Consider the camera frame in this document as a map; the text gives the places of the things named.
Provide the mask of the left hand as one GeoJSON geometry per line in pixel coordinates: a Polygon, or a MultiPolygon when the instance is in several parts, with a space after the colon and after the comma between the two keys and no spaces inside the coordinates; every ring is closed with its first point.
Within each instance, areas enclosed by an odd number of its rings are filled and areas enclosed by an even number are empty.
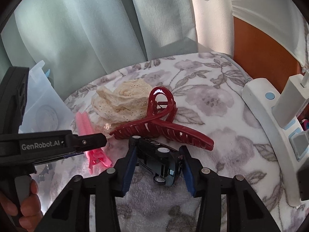
{"type": "Polygon", "coordinates": [[[17,216],[18,211],[21,211],[22,217],[19,219],[19,224],[22,228],[21,231],[34,231],[43,217],[41,202],[37,194],[37,182],[32,180],[30,185],[30,195],[24,199],[20,205],[20,208],[17,208],[11,200],[1,193],[1,205],[7,215],[17,216]]]}

